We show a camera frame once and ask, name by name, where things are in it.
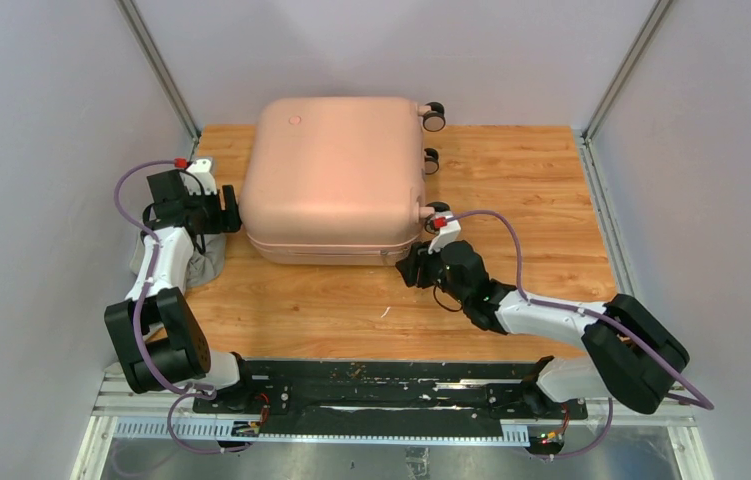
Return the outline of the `pink suitcase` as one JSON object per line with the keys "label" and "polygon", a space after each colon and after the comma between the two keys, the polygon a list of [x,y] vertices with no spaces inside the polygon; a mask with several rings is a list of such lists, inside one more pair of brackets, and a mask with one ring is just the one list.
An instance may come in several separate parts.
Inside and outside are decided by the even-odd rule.
{"label": "pink suitcase", "polygon": [[395,264],[436,212],[426,178],[439,154],[424,135],[445,125],[439,102],[273,101],[256,123],[238,200],[250,244],[279,264]]}

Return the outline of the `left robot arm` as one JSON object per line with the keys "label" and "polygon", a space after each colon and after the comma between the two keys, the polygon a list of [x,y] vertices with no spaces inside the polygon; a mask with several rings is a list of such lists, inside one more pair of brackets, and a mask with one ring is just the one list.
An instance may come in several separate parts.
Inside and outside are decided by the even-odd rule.
{"label": "left robot arm", "polygon": [[212,349],[185,298],[192,260],[209,259],[211,240],[240,230],[234,189],[218,187],[209,167],[174,161],[148,176],[152,196],[139,219],[142,259],[125,299],[106,307],[104,323],[118,365],[136,394],[169,391],[219,400],[234,413],[257,400],[245,360]]}

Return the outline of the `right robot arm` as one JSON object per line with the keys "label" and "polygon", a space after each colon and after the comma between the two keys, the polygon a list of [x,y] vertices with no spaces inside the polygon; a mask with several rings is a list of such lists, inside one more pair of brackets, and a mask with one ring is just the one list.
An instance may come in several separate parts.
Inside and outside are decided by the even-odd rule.
{"label": "right robot arm", "polygon": [[521,392],[524,408],[535,417],[549,416],[566,401],[594,396],[652,414],[690,361],[681,342],[635,297],[576,302],[522,292],[493,279],[466,241],[439,251],[416,242],[396,269],[406,286],[450,296],[483,331],[545,337],[584,351],[579,359],[536,363]]}

